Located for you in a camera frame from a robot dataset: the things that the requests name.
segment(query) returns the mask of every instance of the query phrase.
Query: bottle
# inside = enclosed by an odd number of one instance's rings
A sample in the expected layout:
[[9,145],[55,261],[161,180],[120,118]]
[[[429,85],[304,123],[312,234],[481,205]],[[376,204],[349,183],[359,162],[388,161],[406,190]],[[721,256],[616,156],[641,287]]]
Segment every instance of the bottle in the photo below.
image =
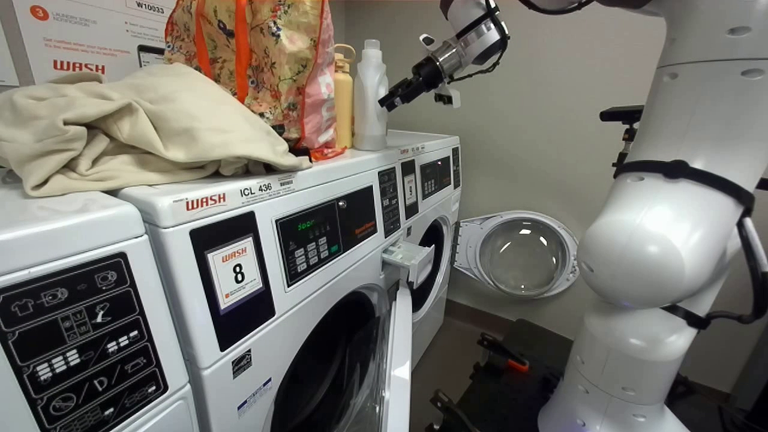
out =
[[346,43],[333,46],[333,100],[335,100],[335,145],[352,145],[352,73],[349,65],[355,59],[355,48]]
[[355,78],[355,149],[383,149],[385,111],[379,99],[388,89],[385,65],[376,37],[367,37]]

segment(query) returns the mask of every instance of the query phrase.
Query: washing machine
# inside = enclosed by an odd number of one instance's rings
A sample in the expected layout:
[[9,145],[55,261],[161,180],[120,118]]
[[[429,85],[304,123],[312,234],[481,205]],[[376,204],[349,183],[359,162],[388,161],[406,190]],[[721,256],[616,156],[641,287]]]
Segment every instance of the washing machine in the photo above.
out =
[[397,161],[120,192],[162,267],[204,429],[407,429],[411,294],[381,267]]
[[0,173],[1,429],[193,432],[179,342],[139,213],[27,199]]
[[461,141],[451,135],[393,129],[385,145],[401,156],[403,240],[435,247],[429,273],[413,289],[413,366],[445,311],[453,234],[461,201]]

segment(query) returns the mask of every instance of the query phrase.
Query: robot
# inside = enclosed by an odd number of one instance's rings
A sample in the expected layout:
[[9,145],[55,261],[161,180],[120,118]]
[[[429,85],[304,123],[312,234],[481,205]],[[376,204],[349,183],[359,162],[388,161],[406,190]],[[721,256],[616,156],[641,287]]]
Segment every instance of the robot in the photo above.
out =
[[[592,0],[521,3],[569,15]],[[667,40],[641,129],[615,169],[601,213],[581,238],[579,267],[598,304],[582,316],[538,424],[541,432],[682,432],[664,399],[695,333],[712,319],[751,324],[768,310],[768,264],[751,222],[753,192],[768,185],[768,4],[600,3],[663,16]],[[442,0],[442,12],[456,35],[417,61],[379,100],[383,107],[503,55],[508,30],[491,0]],[[753,306],[711,311],[739,247]]]

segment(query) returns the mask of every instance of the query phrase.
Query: control panel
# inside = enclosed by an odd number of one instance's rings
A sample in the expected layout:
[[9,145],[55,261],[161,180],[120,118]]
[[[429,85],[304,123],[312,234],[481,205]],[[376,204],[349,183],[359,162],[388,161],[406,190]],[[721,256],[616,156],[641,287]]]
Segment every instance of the control panel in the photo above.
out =
[[396,167],[379,169],[379,193],[381,193],[383,238],[388,238],[401,227],[401,199],[397,199]]
[[429,199],[443,187],[451,187],[453,165],[448,156],[421,162],[419,169],[421,169],[421,199]]
[[113,429],[167,390],[124,253],[0,289],[0,335],[40,429]]
[[403,205],[406,205],[406,217],[413,217],[417,213],[417,177],[415,177],[415,161],[403,161],[401,162],[401,175],[403,175]]
[[453,145],[451,156],[453,156],[453,190],[457,190],[457,187],[461,187],[461,159],[457,159],[457,145]]
[[275,220],[288,286],[333,261],[376,233],[375,190],[365,187],[339,199]]

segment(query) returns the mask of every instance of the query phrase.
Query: folded towel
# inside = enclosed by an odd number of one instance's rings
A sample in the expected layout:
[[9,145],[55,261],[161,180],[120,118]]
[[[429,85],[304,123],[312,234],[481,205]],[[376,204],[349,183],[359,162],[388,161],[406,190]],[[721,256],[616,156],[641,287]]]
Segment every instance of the folded towel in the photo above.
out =
[[27,193],[120,190],[310,165],[252,111],[184,65],[151,65],[101,84],[0,93],[0,165]]

